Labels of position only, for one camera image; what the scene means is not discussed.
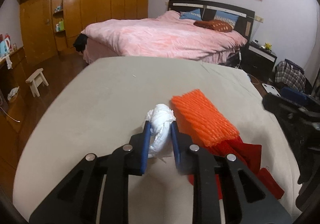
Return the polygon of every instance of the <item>bed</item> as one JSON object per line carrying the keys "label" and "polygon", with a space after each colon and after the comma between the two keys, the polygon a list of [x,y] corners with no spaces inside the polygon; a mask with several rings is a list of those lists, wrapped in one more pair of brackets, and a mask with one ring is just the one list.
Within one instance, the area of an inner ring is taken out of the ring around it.
{"label": "bed", "polygon": [[[13,203],[27,220],[45,196],[88,153],[108,155],[142,131],[146,113],[174,95],[200,89],[240,132],[262,145],[267,167],[284,189],[293,219],[299,168],[275,116],[240,69],[153,57],[102,58],[87,66],[55,99],[33,131],[17,167]],[[129,179],[129,223],[192,222],[193,187],[173,157],[148,163]]]}
{"label": "bed", "polygon": [[[194,26],[194,20],[180,19],[180,12],[200,9],[204,21],[217,11],[238,15],[232,32],[222,33]],[[199,60],[213,64],[237,64],[237,55],[249,43],[254,11],[201,1],[170,0],[168,11],[156,19],[107,20],[88,25],[81,33],[87,41],[84,60],[115,56],[152,56]]]}

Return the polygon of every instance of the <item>wooden wardrobe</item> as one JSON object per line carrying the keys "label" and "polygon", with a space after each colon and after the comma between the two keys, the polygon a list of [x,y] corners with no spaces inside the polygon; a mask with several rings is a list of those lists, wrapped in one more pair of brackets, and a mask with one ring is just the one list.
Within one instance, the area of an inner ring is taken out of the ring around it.
{"label": "wooden wardrobe", "polygon": [[[54,9],[63,4],[63,10]],[[73,43],[89,24],[109,19],[148,17],[148,0],[20,0],[20,23],[28,62],[74,51]],[[65,30],[55,31],[64,20]]]}

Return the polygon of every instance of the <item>yellow toy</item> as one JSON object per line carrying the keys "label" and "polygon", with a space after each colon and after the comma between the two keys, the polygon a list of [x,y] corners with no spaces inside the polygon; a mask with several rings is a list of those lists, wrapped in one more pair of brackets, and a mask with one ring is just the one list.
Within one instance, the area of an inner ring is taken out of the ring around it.
{"label": "yellow toy", "polygon": [[266,47],[267,50],[271,51],[272,45],[270,43],[266,43],[265,47]]}

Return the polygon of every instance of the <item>wall outlet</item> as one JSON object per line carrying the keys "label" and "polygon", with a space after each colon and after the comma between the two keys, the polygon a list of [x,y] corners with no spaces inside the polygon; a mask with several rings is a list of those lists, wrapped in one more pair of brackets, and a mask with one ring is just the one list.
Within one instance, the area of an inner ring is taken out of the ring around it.
{"label": "wall outlet", "polygon": [[258,15],[255,15],[255,16],[254,16],[254,19],[255,19],[256,21],[260,22],[260,23],[263,23],[263,22],[264,22],[264,19],[263,19],[262,17],[258,16]]}

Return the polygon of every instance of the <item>small wooden stool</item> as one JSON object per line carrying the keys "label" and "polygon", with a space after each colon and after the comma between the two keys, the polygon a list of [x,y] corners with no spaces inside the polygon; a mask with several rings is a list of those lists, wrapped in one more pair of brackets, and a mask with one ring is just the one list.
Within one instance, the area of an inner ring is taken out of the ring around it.
{"label": "small wooden stool", "polygon": [[37,69],[27,80],[26,83],[30,85],[31,92],[33,94],[33,97],[37,95],[37,97],[40,97],[40,93],[38,90],[38,86],[42,83],[42,85],[49,86],[49,83],[45,79],[43,73],[43,69]]}

